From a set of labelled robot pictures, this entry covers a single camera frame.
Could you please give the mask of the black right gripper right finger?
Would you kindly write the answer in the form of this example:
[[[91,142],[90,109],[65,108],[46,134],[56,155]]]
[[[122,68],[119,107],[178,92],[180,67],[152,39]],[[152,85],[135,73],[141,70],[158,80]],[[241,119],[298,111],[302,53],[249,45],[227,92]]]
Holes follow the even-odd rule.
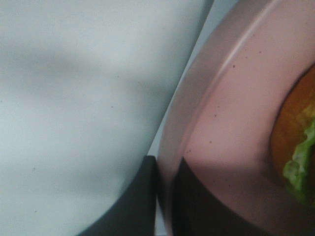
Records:
[[[174,236],[269,236],[220,202],[182,159],[172,199]]]

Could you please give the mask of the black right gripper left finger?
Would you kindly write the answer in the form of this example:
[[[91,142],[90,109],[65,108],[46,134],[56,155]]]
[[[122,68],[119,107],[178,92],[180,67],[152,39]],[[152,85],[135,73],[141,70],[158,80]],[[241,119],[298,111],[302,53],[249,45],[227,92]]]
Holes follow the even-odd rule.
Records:
[[[121,197],[81,236],[153,236],[155,234],[158,169],[154,156],[145,156]]]

